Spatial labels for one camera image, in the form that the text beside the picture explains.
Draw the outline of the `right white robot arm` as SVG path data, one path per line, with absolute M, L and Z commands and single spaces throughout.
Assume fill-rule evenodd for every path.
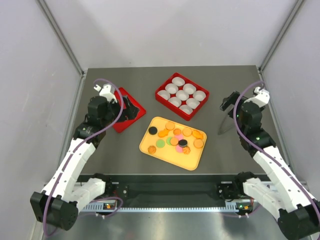
M 241 172 L 233 180 L 233 192 L 239 198 L 256 200 L 276 220 L 288 240 L 300 240 L 320 232 L 320 202 L 297 179 L 286 164 L 272 137 L 262 128 L 262 111 L 269 103 L 268 91 L 255 88 L 247 98 L 237 91 L 223 99 L 220 110 L 232 109 L 242 147 L 260 165 L 275 191 L 252 172 Z

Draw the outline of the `black sandwich cookie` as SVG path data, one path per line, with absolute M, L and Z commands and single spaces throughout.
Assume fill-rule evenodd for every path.
M 181 139 L 178 141 L 178 145 L 182 148 L 186 147 L 188 145 L 188 141 L 186 139 Z
M 155 126 L 151 126 L 151 127 L 148 128 L 148 133 L 150 135 L 156 135 L 157 132 L 158 132 L 158 129 Z

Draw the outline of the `small orange flower cookie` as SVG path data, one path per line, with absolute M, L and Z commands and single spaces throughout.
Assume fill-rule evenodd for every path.
M 182 131 L 179 128 L 176 128 L 173 130 L 174 135 L 180 135 L 181 133 L 182 133 Z

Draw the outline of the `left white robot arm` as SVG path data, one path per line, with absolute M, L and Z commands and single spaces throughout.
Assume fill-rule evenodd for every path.
M 87 105 L 84 121 L 76 128 L 69 150 L 56 173 L 41 192 L 34 192 L 30 204 L 37 221 L 68 231 L 79 213 L 100 198 L 114 198 L 109 176 L 96 173 L 81 187 L 74 186 L 91 155 L 113 124 L 134 121 L 141 111 L 128 95 L 117 100 L 94 96 Z

